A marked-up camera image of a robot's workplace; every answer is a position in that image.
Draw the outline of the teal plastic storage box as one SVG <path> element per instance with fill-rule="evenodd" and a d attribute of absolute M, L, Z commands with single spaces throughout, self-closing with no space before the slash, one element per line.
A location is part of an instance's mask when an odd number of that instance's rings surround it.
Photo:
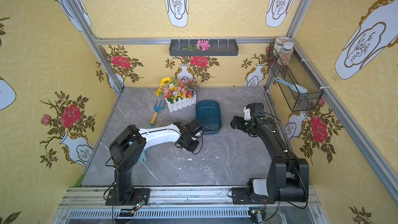
<path fill-rule="evenodd" d="M 215 135 L 222 129 L 221 108 L 215 100 L 197 102 L 195 118 L 201 123 L 204 135 Z"/>

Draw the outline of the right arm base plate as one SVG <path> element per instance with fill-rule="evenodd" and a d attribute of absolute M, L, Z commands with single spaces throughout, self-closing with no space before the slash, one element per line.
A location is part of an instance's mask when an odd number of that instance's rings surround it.
<path fill-rule="evenodd" d="M 263 195 L 256 195 L 247 188 L 231 188 L 227 193 L 228 197 L 232 199 L 234 205 L 247 205 L 247 204 L 274 204 L 275 201 Z"/>

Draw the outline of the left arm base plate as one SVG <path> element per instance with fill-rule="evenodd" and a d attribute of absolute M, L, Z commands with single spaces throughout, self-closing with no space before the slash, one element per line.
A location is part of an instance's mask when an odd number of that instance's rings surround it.
<path fill-rule="evenodd" d="M 106 206 L 135 206 L 147 205 L 150 196 L 149 188 L 134 188 L 133 190 L 120 194 L 116 189 L 111 188 L 106 196 Z"/>

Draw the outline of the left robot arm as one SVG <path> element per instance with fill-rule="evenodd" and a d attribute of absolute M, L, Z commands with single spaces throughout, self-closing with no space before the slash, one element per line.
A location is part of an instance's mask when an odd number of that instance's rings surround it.
<path fill-rule="evenodd" d="M 175 143 L 178 148 L 193 153 L 203 134 L 202 125 L 196 119 L 188 124 L 174 122 L 150 129 L 139 129 L 133 124 L 127 126 L 109 146 L 110 160 L 115 167 L 115 190 L 119 199 L 133 195 L 132 167 L 139 162 L 146 149 L 164 143 Z"/>

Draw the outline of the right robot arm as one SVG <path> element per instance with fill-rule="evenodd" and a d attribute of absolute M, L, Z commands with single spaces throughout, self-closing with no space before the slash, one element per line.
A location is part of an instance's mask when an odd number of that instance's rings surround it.
<path fill-rule="evenodd" d="M 236 204 L 308 201 L 308 162 L 289 149 L 276 129 L 275 121 L 266 117 L 262 103 L 248 104 L 244 108 L 244 117 L 235 116 L 230 126 L 251 138 L 260 138 L 271 158 L 267 178 L 251 178 L 245 189 L 232 191 Z"/>

